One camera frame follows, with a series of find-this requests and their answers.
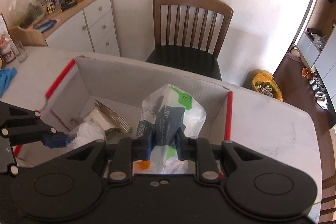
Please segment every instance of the cardboard box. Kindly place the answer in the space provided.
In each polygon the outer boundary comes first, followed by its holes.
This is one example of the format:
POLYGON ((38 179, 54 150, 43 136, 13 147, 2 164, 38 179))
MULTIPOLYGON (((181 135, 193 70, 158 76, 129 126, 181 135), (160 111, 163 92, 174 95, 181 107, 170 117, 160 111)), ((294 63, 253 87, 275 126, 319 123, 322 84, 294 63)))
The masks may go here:
POLYGON ((142 101, 163 85, 172 84, 192 95, 204 107, 207 117, 201 137, 215 144, 229 139, 232 92, 221 85, 192 77, 192 73, 185 76, 180 70, 165 68, 149 63, 134 65, 127 59, 109 61, 76 57, 47 91, 41 118, 57 131, 69 132, 72 129, 70 119, 84 117, 95 107, 97 99, 122 116, 135 132, 142 101))

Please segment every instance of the chair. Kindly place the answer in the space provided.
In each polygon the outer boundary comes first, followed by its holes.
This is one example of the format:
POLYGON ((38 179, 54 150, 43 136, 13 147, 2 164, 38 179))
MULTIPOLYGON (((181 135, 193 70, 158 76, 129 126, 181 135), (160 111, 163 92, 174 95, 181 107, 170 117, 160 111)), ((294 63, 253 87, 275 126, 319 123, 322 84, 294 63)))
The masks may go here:
MULTIPOLYGON (((334 185, 336 185, 336 175, 328 177, 328 178, 326 178, 322 181, 322 190, 327 189, 329 187, 332 187, 334 185)), ((335 199, 336 199, 336 195, 329 196, 327 198, 322 198, 321 204, 333 201, 335 199)), ((333 213, 333 212, 336 212, 336 208, 321 210, 320 211, 320 216, 323 216, 323 215, 326 215, 326 214, 329 214, 329 213, 333 213)), ((321 223, 321 224, 334 224, 334 223, 336 223, 336 220, 319 222, 319 223, 321 223)))
POLYGON ((219 70, 217 57, 223 45, 232 15, 233 10, 228 5, 220 2, 219 0, 153 0, 155 49, 147 59, 147 62, 177 68, 185 71, 190 71, 200 75, 205 75, 211 78, 221 80, 221 72, 219 70), (162 5, 168 5, 165 45, 161 45, 162 5), (174 45, 169 45, 172 5, 177 5, 177 13, 175 20, 174 45), (179 36, 181 5, 186 6, 186 13, 184 18, 184 28, 182 34, 182 46, 178 46, 177 40, 179 36), (196 10, 190 37, 190 46, 185 47, 188 32, 190 7, 196 7, 196 10), (200 8, 204 9, 205 13, 199 34, 198 47, 193 48, 200 8), (212 11, 213 15, 205 51, 203 51, 201 50, 201 46, 204 38, 206 21, 209 11, 212 11), (211 54, 208 51, 215 29, 217 14, 223 15, 224 18, 223 22, 221 23, 219 35, 213 53, 211 54))

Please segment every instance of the chair backrest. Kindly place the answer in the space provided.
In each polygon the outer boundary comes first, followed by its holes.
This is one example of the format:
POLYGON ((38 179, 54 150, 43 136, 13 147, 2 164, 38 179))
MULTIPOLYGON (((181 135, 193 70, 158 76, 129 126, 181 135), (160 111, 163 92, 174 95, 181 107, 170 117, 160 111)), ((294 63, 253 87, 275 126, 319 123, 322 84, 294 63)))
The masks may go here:
POLYGON ((194 44, 196 29, 197 29, 197 21, 199 16, 199 9, 204 9, 204 17, 202 21, 202 26, 199 34, 198 41, 198 49, 201 49, 206 21, 208 17, 208 12, 212 11, 213 16, 211 20, 211 27, 209 30, 209 36, 207 39, 207 44, 205 51, 209 51, 210 43, 213 37, 214 28, 216 24, 217 14, 221 14, 224 16, 223 22, 220 27, 220 31, 218 34, 218 38, 216 41, 215 48, 213 50, 213 55, 217 58, 221 47, 223 45, 227 30, 229 28, 231 18, 233 15, 233 10, 231 7, 226 5, 225 3, 220 2, 219 0, 153 0, 153 16, 154 16, 154 37, 155 37, 155 48, 161 46, 161 6, 168 5, 167 12, 167 28, 166 28, 166 45, 169 44, 169 36, 170 36, 170 22, 171 22, 171 6, 177 5, 176 12, 176 20, 175 20, 175 32, 174 32, 174 45, 177 45, 177 39, 179 35, 179 26, 180 26, 180 14, 181 14, 181 5, 186 6, 185 18, 184 18, 184 29, 182 35, 182 46, 185 45, 185 40, 187 37, 188 31, 188 22, 189 22, 189 10, 190 7, 195 7, 195 15, 193 21, 193 28, 190 37, 190 47, 194 44))

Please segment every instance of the blue plate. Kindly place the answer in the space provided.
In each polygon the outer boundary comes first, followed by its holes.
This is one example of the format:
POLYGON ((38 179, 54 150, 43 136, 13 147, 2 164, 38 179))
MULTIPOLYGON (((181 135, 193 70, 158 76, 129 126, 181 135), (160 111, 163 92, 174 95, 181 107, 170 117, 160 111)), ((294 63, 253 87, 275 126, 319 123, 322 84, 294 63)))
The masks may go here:
POLYGON ((38 26, 36 28, 36 30, 41 31, 41 33, 44 33, 45 31, 49 30, 50 28, 52 28, 55 24, 56 24, 56 20, 52 20, 50 19, 48 22, 38 26))

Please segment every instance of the wooden floor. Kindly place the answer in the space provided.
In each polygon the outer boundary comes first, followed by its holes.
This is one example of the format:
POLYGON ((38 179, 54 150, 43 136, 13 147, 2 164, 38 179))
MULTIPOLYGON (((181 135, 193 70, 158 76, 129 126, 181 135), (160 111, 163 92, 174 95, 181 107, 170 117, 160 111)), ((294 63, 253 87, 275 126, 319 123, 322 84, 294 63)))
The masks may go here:
MULTIPOLYGON (((323 110, 315 100, 314 92, 308 80, 301 76, 302 63, 284 57, 274 73, 274 80, 278 84, 284 102, 306 111, 312 118, 320 148, 322 179, 335 174, 335 157, 329 129, 333 125, 334 117, 323 110)), ((335 195, 335 187, 323 190, 322 197, 335 195)), ((334 207, 325 203, 323 209, 334 207)), ((321 221, 332 220, 332 214, 321 216, 321 221)))

